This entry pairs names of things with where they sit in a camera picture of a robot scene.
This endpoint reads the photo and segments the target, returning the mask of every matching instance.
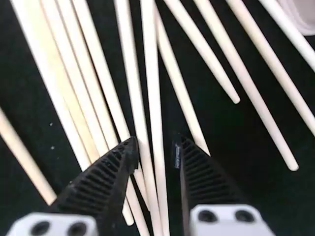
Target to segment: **white container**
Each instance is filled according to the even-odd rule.
[[[315,0],[278,0],[303,35],[315,35]]]

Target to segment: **black fabric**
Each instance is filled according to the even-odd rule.
[[[166,5],[162,0],[157,0],[210,153],[234,178],[250,203],[260,210],[276,235],[314,235],[314,136],[228,5],[223,0],[212,0],[300,165],[297,172],[289,171],[193,1],[182,2],[241,97],[238,105],[230,101]],[[259,2],[244,2],[315,113],[314,72]],[[130,4],[147,125],[150,127],[139,0],[130,0]],[[135,135],[113,1],[89,0],[89,6],[130,132]],[[0,106],[54,190],[60,193],[78,175],[79,166],[8,0],[0,2],[0,35]],[[307,39],[314,47],[315,37]],[[179,171],[170,165],[171,140],[175,132],[188,137],[190,133],[160,57],[159,61],[167,190],[171,235],[174,236],[182,235],[182,219]],[[45,207],[44,201],[2,140],[0,189],[1,235],[15,219]],[[136,235],[137,230],[135,227],[122,227],[122,233]]]

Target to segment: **wooden stick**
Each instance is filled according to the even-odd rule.
[[[81,68],[85,85],[89,91],[103,135],[106,139],[108,147],[114,147],[115,144],[118,143],[116,133],[98,84],[98,79],[95,74],[88,49],[85,45],[79,23],[77,22],[74,9],[70,0],[56,0],[56,2],[58,3],[60,12],[63,16],[64,24]]]
[[[75,8],[75,11],[77,13],[78,20],[80,22],[81,29],[85,37],[85,41],[90,50],[90,54],[91,54],[101,87],[105,94],[109,110],[113,116],[113,120],[116,125],[119,137],[121,141],[127,140],[128,138],[130,138],[130,133],[128,130],[128,126],[127,126],[122,108],[118,100],[118,96],[116,94],[114,83],[108,69],[108,65],[104,56],[102,46],[99,41],[99,37],[95,29],[95,25],[93,23],[89,6],[86,0],[73,0],[72,2]],[[149,209],[148,198],[147,198],[147,193],[145,189],[145,183],[143,179],[141,165],[139,165],[139,168],[135,170],[134,177],[139,187],[140,193],[143,197],[143,200],[145,204],[147,205],[147,208]]]
[[[125,63],[133,120],[135,123],[136,135],[139,141],[140,157],[149,200],[153,232],[154,235],[160,236],[163,235],[163,231],[152,168],[149,138],[143,108],[131,13],[128,0],[115,0],[115,10]]]
[[[165,27],[161,16],[159,15],[158,8],[156,7],[156,25],[157,25],[157,39],[159,50],[164,61],[167,73],[172,82],[177,99],[181,105],[185,119],[187,121],[189,130],[195,143],[210,156],[210,152],[202,134],[197,115],[193,109],[184,79],[180,72],[179,66],[176,62],[171,43],[168,39]]]
[[[155,2],[154,0],[140,0],[140,6],[158,205],[163,234],[164,236],[169,236],[162,113],[158,74],[158,46],[155,29]]]
[[[273,119],[268,110],[268,107],[259,94],[258,89],[252,81],[250,74],[248,73],[244,63],[242,62],[241,57],[238,55],[214,8],[207,0],[194,0],[194,2],[196,3],[199,11],[204,17],[207,25],[209,26],[213,36],[221,47],[231,67],[233,68],[237,78],[239,79],[245,92],[250,98],[253,106],[259,114],[259,117],[268,130],[279,152],[282,154],[282,157],[285,160],[286,164],[291,170],[297,170],[298,166],[292,152],[285,142],[275,120]]]
[[[61,96],[60,91],[62,91],[64,95],[66,92],[71,94],[73,91],[67,90],[67,85],[61,88],[61,82],[64,81],[66,84],[68,78],[66,76],[66,71],[64,70],[63,63],[55,45],[53,36],[46,22],[40,2],[39,0],[11,0],[11,3],[24,31],[24,35],[29,44],[39,72],[52,99],[77,161],[81,169],[85,170],[91,163],[82,144],[78,131],[80,130],[80,126],[84,126],[86,124],[85,121],[82,123],[76,123],[80,124],[77,126],[77,131],[73,123],[74,119],[72,119],[72,117],[78,118],[80,114],[71,117],[68,107],[65,104],[65,101],[68,99],[68,97],[67,99],[65,97],[64,100]]]
[[[221,66],[218,58],[208,45],[205,38],[202,36],[196,24],[185,10],[180,0],[164,0],[170,11],[173,13],[177,22],[181,25],[192,44],[195,46],[209,69],[212,71],[214,77],[219,82],[221,87],[227,95],[236,104],[240,102],[240,97],[235,91],[233,84],[230,82],[227,74]]]
[[[144,219],[141,206],[138,201],[137,194],[134,190],[134,187],[130,178],[128,179],[128,183],[127,183],[126,195],[128,196],[128,202],[129,202],[130,208],[132,209],[134,220],[138,227],[140,236],[150,236],[147,223]]]
[[[255,20],[247,10],[246,6],[241,0],[226,0],[235,16],[247,32],[252,42],[268,64],[270,70],[275,75],[276,79],[280,83],[281,87],[286,92],[287,96],[295,106],[296,110],[304,120],[305,124],[311,130],[315,136],[315,117],[312,114],[310,108],[304,101],[299,90],[290,79],[289,75],[282,66],[275,52],[272,50],[267,39],[259,29]]]
[[[263,7],[269,12],[278,26],[286,34],[291,43],[299,51],[308,65],[315,72],[315,52],[301,32],[288,18],[282,7],[276,0],[259,0]]]
[[[24,146],[22,140],[15,132],[13,126],[10,124],[9,120],[6,118],[2,109],[0,108],[0,135],[3,140],[23,167],[24,171],[31,179],[32,183],[41,194],[45,202],[50,205],[56,199],[56,194],[52,187],[49,185],[43,173],[40,171],[39,167],[36,165],[35,161],[31,157],[30,153]]]
[[[98,150],[98,153],[95,153],[94,156],[90,157],[91,162],[95,162],[99,159],[99,153],[108,152],[105,138],[99,126],[89,94],[84,85],[80,69],[77,65],[76,58],[72,51],[56,2],[55,0],[42,0],[41,2],[63,59],[63,63],[72,82],[76,97],[79,100],[82,112]]]

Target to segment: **screw hole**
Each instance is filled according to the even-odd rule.
[[[203,210],[199,213],[198,219],[203,222],[213,223],[216,222],[218,219],[216,215],[214,215],[211,211]]]
[[[45,233],[47,233],[49,226],[50,224],[48,221],[40,221],[31,229],[31,235],[33,236],[44,235]]]
[[[238,221],[252,223],[255,221],[253,215],[245,210],[239,210],[235,213],[235,217]]]
[[[68,230],[68,236],[83,236],[87,231],[87,226],[83,222],[72,224]]]

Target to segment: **chopstick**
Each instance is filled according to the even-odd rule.
[[[56,199],[56,194],[49,185],[43,173],[36,165],[32,156],[24,146],[22,140],[15,132],[13,126],[0,108],[0,135],[9,147],[17,161],[20,163],[42,198],[50,205]]]
[[[115,129],[112,125],[112,121],[98,84],[98,79],[93,68],[89,51],[85,45],[80,26],[77,22],[74,9],[70,0],[56,0],[56,2],[58,3],[63,17],[64,25],[67,29],[71,45],[80,66],[85,85],[92,100],[103,135],[108,147],[114,147],[115,144],[118,143]]]
[[[292,171],[297,170],[298,165],[296,163],[296,160],[294,159],[292,152],[285,142],[285,139],[283,138],[279,128],[277,127],[275,120],[270,114],[263,98],[259,94],[257,87],[252,81],[248,70],[242,62],[241,57],[237,53],[231,39],[229,38],[211,3],[208,0],[194,0],[194,2],[201,12],[203,18],[205,19],[213,36],[221,47],[223,53],[225,54],[246,94],[250,98],[253,106],[255,107],[259,117],[268,130],[271,138],[273,139],[287,166]]]
[[[89,48],[91,58],[93,60],[101,87],[105,94],[109,110],[112,114],[114,123],[116,125],[120,140],[121,141],[127,140],[128,138],[130,138],[129,129],[122,108],[120,106],[118,96],[116,94],[113,80],[110,75],[108,65],[104,56],[104,52],[93,23],[89,6],[86,0],[73,0],[72,2],[74,9],[77,13],[78,20],[80,22],[81,29],[85,37],[85,41]],[[149,209],[147,192],[140,164],[138,169],[134,171],[133,175],[135,177],[136,183],[143,197],[143,200],[147,208]]]
[[[42,0],[41,2],[46,13],[48,23],[54,35],[55,42],[59,48],[60,55],[63,59],[63,63],[76,93],[76,97],[79,101],[83,115],[87,121],[88,128],[98,150],[98,153],[95,153],[94,156],[90,157],[91,162],[95,162],[99,158],[100,153],[108,152],[105,138],[95,115],[93,105],[86,90],[56,2],[55,0]]]
[[[161,16],[159,15],[158,8],[156,7],[156,28],[157,28],[157,41],[161,57],[165,64],[167,73],[170,77],[177,99],[180,103],[185,119],[187,121],[189,130],[195,143],[208,155],[210,155],[207,143],[202,134],[197,115],[194,111],[192,102],[190,100],[184,79],[180,72],[176,57],[172,50],[172,46],[168,39],[165,27]]]
[[[154,0],[140,0],[140,6],[158,206],[163,234],[164,236],[169,236],[170,232],[163,147],[161,99],[158,74],[158,45],[155,28],[155,2]]]
[[[11,3],[80,168],[85,170],[91,164],[87,155],[89,148],[85,149],[89,146],[86,145],[87,143],[83,144],[83,138],[81,140],[78,133],[82,128],[87,130],[88,128],[84,126],[86,125],[84,119],[81,123],[75,123],[75,118],[78,118],[80,113],[70,114],[69,112],[69,105],[71,102],[77,103],[76,99],[66,103],[67,99],[63,98],[63,96],[71,95],[73,91],[71,85],[67,84],[68,77],[40,2],[38,0],[11,0]]]
[[[310,131],[315,135],[315,117],[312,114],[307,103],[304,101],[299,90],[290,79],[285,68],[282,66],[275,52],[272,50],[267,39],[259,29],[255,20],[247,10],[246,6],[241,0],[226,0],[236,18],[239,20],[244,30],[258,49],[261,56],[269,66],[272,73],[284,89],[285,93],[289,97],[290,101],[295,106],[297,112],[304,120]]]
[[[181,25],[209,69],[212,71],[221,87],[234,103],[239,103],[240,98],[235,91],[233,84],[230,82],[225,70],[180,0],[164,0],[164,2],[176,18],[177,22]]]
[[[132,115],[137,139],[139,142],[140,157],[146,184],[153,233],[156,236],[160,236],[163,235],[163,231],[160,220],[156,184],[154,180],[149,138],[143,108],[130,6],[128,0],[115,0],[114,3],[131,101]]]

